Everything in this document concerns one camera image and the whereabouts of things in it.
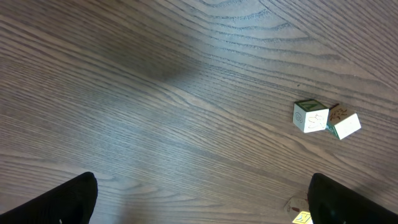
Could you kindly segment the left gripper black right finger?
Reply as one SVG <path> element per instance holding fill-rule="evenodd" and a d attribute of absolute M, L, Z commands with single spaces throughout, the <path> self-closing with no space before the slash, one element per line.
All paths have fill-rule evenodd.
<path fill-rule="evenodd" d="M 397 224 L 397 214 L 321 173 L 308 188 L 314 224 Z"/>

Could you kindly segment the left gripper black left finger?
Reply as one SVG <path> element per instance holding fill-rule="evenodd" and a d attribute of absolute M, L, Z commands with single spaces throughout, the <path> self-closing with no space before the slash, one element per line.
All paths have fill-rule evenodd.
<path fill-rule="evenodd" d="M 98 196 L 92 172 L 81 175 L 1 214 L 3 224 L 88 224 Z"/>

